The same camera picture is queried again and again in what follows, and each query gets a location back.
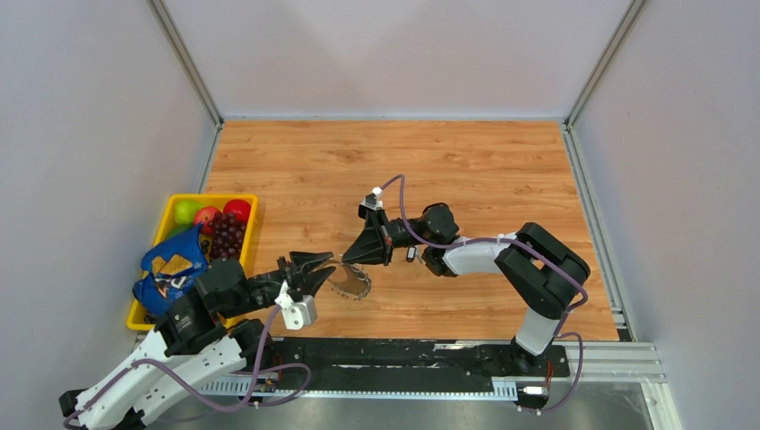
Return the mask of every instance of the orange wire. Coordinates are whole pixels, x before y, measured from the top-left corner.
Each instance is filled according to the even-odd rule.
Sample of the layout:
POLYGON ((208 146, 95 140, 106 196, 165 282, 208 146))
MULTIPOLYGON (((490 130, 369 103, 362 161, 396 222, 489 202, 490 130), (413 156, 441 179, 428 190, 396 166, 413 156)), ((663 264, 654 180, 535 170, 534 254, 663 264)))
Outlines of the orange wire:
MULTIPOLYGON (((285 364, 285 360, 282 359, 282 354, 277 354, 277 357, 280 358, 280 366, 285 364)), ((277 383, 280 383, 282 381, 282 369, 280 369, 279 372, 277 372, 277 383)))
POLYGON ((550 361, 547 361, 547 380, 544 382, 547 387, 551 386, 552 376, 554 376, 554 366, 551 365, 550 361))

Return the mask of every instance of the wood grain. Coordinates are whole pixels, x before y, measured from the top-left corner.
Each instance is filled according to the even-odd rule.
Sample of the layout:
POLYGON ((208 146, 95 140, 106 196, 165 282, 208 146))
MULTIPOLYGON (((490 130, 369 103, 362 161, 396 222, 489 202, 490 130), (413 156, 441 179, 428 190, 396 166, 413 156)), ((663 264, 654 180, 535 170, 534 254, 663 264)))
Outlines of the wood grain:
MULTIPOLYGON (((224 125, 208 193, 259 196, 259 221, 246 272, 270 271, 288 251, 342 254, 363 227, 359 201, 405 173, 405 204, 418 216, 433 202, 451 207, 460 233, 492 237, 535 221, 592 267, 590 300, 566 330, 617 340, 588 228, 555 123, 436 121, 230 121, 224 125)), ((398 186, 383 197, 398 215, 398 186)), ((437 278, 396 254, 365 266, 372 293, 361 301, 329 286, 316 297, 319 320, 273 335, 511 339, 526 305, 497 275, 437 278)), ((250 316, 265 319, 269 311, 250 316)))

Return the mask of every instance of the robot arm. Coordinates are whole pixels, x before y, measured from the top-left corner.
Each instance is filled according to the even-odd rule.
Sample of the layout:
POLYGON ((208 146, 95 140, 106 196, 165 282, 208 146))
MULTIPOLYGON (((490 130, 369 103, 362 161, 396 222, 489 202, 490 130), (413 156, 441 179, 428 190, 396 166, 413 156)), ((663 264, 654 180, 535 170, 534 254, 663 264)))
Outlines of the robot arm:
MULTIPOLYGON (((394 248, 421 244, 402 219, 387 218, 382 202, 377 200, 381 193, 379 188, 374 189, 359 205, 358 215, 365 220, 365 226, 343 255, 344 262, 387 265, 394 248)), ((512 242, 516 240, 533 248, 580 285, 591 274, 583 259, 536 223, 526 223, 509 235, 471 240, 457 236, 459 227, 448 205, 436 203, 427 206, 421 217, 409 219, 409 226, 418 237, 432 244, 450 245, 446 248, 428 246, 422 253, 422 260, 436 276, 454 277, 468 273, 501 273, 506 276, 528 304, 514 343, 521 352, 532 357, 543 354, 554 339, 557 327, 578 290, 546 265, 538 267, 528 252, 512 245, 512 242)), ((407 255, 414 253, 416 250, 410 250, 407 255)))
POLYGON ((332 257, 293 252, 290 262, 278 260, 276 271, 249 279, 238 261, 212 262, 195 280, 195 289, 172 303, 116 369, 88 390, 59 398, 67 422, 73 414, 88 430, 144 428, 187 395, 159 368, 140 360, 155 360, 194 387, 250 365, 263 324, 244 320, 228 334, 219 315, 231 318, 277 304, 285 310, 287 328, 310 325, 316 319, 314 295, 335 270, 315 268, 332 257), (99 394, 105 386, 110 388, 99 394))

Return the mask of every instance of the white wall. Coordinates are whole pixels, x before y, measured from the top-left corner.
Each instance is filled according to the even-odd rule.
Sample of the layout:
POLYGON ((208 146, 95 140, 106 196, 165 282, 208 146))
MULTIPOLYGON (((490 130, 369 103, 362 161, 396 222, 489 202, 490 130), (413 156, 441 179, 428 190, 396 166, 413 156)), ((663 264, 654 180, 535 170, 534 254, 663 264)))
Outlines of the white wall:
POLYGON ((145 2, 0 11, 1 427, 61 428, 130 350, 139 259, 214 128, 145 2))
POLYGON ((629 0, 167 0, 224 116, 565 116, 629 0))
POLYGON ((760 3, 652 1, 577 127, 684 428, 756 428, 760 3))

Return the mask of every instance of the snack bag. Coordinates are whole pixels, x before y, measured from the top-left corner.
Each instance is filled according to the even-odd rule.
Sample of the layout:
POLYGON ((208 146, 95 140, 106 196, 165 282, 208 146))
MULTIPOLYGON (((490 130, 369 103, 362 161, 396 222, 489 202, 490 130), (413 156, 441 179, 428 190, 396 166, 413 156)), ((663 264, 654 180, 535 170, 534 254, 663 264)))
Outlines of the snack bag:
POLYGON ((209 263, 198 238, 202 224, 156 245, 142 258, 140 267, 148 276, 132 287, 137 299, 149 314, 162 315, 172 302, 193 287, 195 277, 206 271, 209 263))

